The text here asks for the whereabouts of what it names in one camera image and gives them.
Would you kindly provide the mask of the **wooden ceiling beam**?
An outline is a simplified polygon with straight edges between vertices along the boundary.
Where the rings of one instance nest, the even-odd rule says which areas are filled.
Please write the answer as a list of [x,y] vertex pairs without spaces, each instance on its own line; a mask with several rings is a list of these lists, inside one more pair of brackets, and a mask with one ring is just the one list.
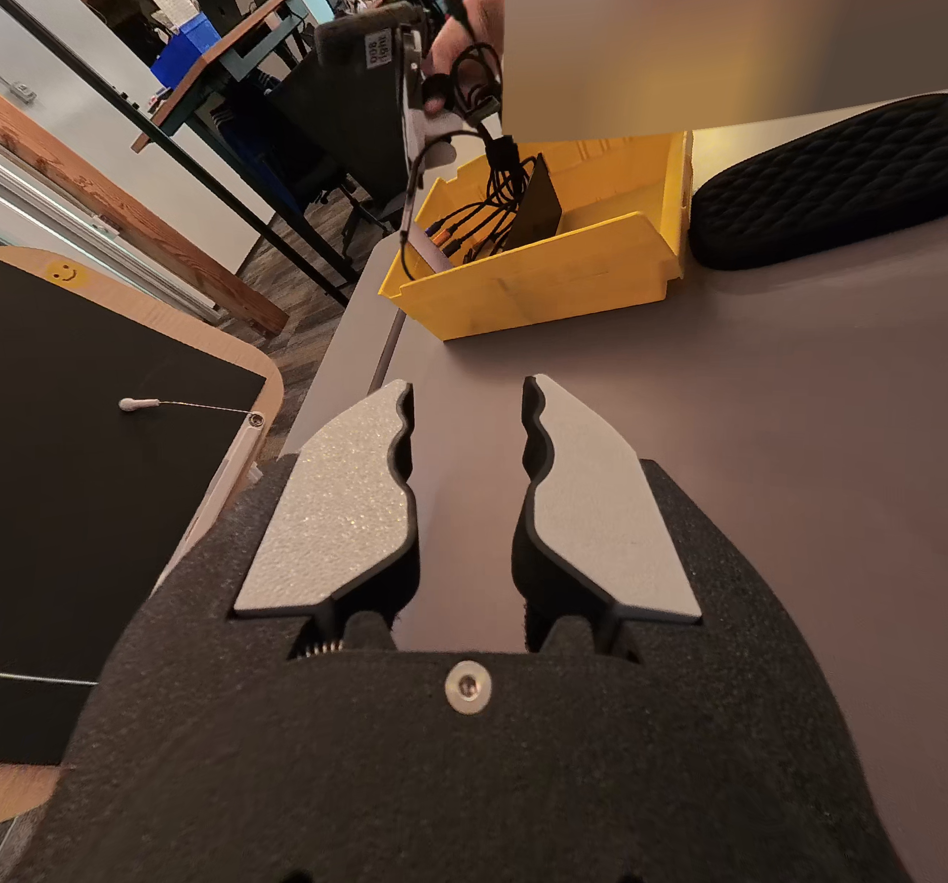
[[233,317],[278,335],[288,316],[175,228],[152,213],[24,111],[1,100],[2,146],[54,183],[88,212],[102,215],[119,235]]

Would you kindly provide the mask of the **black fabric pad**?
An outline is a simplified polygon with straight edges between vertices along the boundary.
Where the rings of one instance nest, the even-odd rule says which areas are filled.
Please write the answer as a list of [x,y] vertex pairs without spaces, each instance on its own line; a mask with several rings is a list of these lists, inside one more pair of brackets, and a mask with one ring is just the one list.
[[760,269],[947,213],[947,94],[874,107],[752,156],[694,193],[703,267]]

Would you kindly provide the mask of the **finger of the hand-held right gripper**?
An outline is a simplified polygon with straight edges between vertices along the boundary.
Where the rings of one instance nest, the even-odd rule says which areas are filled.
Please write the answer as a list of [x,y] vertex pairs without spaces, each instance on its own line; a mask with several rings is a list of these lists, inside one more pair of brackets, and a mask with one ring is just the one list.
[[408,184],[415,185],[429,168],[449,164],[456,152],[450,137],[460,132],[460,116],[455,112],[406,113],[406,165]]

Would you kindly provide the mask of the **black backdrop board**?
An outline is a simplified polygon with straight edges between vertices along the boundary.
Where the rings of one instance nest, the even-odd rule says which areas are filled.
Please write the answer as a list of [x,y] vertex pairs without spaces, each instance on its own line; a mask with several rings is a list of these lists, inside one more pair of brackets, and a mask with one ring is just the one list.
[[[44,279],[82,267],[79,286]],[[278,414],[261,350],[64,255],[2,247],[2,828],[43,805],[105,662],[245,415]]]

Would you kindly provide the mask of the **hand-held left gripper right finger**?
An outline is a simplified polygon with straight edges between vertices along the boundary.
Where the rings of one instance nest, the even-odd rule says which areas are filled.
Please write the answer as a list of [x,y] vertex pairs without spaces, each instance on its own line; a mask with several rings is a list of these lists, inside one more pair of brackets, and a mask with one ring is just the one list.
[[636,451],[551,377],[525,378],[522,465],[529,482],[515,525],[512,577],[528,652],[569,616],[597,652],[634,621],[693,626],[703,612]]

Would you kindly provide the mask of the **silver usb hub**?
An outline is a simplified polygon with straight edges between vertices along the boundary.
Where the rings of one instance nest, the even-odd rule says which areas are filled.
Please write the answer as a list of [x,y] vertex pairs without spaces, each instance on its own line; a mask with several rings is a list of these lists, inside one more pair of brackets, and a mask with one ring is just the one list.
[[415,221],[409,223],[408,245],[433,273],[444,273],[453,269],[454,265],[449,257]]
[[405,102],[401,109],[408,184],[399,240],[401,247],[405,247],[409,238],[409,225],[414,221],[417,193],[425,174],[455,160],[454,140],[489,142],[501,133],[501,125],[496,117],[471,125],[455,112],[445,109],[430,115],[424,105],[413,106],[409,102]]

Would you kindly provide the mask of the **yellow plastic bin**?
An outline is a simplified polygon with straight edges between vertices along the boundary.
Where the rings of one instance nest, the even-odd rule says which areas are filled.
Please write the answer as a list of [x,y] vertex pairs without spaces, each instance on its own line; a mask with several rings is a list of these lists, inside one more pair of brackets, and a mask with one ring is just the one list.
[[541,154],[562,218],[546,240],[436,274],[409,245],[379,295],[445,342],[661,301],[683,275],[693,133],[522,142]]

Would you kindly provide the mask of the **wooden top desk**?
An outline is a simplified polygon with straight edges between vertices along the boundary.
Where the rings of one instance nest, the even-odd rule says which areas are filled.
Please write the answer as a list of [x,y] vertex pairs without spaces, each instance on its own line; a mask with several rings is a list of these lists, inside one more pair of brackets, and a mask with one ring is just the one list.
[[304,0],[267,0],[233,30],[200,54],[185,77],[154,112],[151,122],[172,135],[193,118],[215,94],[241,83],[264,60],[278,54],[292,69],[299,62],[288,45],[294,41],[306,54],[302,26],[309,14]]

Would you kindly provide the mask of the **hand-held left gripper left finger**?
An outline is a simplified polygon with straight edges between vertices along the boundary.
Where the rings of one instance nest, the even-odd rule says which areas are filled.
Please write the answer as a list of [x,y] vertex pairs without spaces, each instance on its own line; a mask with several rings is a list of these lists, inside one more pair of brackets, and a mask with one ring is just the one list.
[[298,455],[233,604],[239,618],[303,617],[319,647],[349,619],[388,629],[420,582],[409,486],[413,387],[396,379],[343,411]]

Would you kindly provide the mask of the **blue plastic bin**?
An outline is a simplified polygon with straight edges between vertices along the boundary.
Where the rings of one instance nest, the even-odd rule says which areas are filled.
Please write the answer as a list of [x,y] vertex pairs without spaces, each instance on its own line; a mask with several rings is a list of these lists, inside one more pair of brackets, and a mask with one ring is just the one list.
[[150,69],[161,86],[174,89],[198,58],[221,40],[207,15],[198,12],[173,35]]

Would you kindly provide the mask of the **person's right hand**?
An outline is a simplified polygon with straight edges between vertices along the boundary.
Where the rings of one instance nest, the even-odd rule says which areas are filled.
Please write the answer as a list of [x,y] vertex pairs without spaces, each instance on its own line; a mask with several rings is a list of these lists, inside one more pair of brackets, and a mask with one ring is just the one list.
[[503,59],[505,0],[465,0],[464,4],[473,34],[451,16],[434,38],[424,61],[427,75],[450,73],[455,60],[473,43],[489,45],[497,58]]

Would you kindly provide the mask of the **black office chair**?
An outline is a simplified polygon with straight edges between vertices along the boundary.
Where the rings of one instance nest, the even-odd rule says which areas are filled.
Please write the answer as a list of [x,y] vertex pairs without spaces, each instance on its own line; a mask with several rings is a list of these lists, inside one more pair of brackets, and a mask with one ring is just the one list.
[[276,85],[269,74],[257,71],[228,86],[223,102],[210,111],[224,142],[271,195],[298,216],[341,192],[352,206],[342,232],[344,257],[363,222],[389,235],[391,228],[375,216],[371,203],[356,198],[356,184],[343,166],[269,102]]

